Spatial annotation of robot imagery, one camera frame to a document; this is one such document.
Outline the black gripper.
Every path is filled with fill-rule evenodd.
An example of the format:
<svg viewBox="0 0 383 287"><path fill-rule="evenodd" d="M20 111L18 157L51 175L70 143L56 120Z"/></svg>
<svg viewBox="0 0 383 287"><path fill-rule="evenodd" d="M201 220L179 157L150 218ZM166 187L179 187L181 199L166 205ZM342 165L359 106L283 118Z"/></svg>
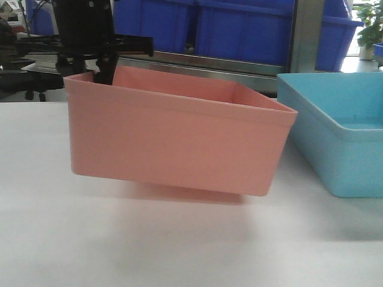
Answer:
<svg viewBox="0 0 383 287"><path fill-rule="evenodd" d="M101 54L93 82L111 85L118 54L154 54L152 37L116 34L110 1L51 1L58 34L18 40L21 55L48 52L57 55L56 70L63 77L86 72L86 62L77 55Z"/></svg>

